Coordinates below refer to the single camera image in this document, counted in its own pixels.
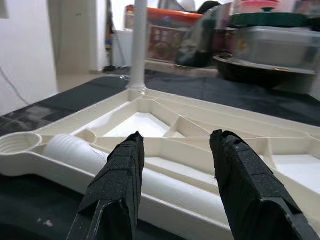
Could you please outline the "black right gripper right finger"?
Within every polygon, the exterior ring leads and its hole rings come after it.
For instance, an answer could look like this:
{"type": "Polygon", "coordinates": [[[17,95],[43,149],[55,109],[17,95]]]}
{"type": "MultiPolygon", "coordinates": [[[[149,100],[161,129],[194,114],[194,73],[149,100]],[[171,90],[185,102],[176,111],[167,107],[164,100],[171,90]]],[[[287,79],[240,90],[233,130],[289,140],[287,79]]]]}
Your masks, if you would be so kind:
{"type": "Polygon", "coordinates": [[[221,129],[209,140],[215,178],[236,240],[318,240],[285,185],[238,135],[221,129]]]}

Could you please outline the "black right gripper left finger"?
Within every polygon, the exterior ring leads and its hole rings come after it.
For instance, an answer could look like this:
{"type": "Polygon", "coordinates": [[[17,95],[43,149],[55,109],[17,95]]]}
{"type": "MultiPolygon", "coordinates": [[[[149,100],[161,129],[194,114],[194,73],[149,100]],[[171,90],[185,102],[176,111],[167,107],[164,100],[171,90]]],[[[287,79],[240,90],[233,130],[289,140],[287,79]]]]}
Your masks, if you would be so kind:
{"type": "Polygon", "coordinates": [[[136,239],[144,166],[144,138],[136,132],[115,147],[89,184],[67,239],[136,239]]]}

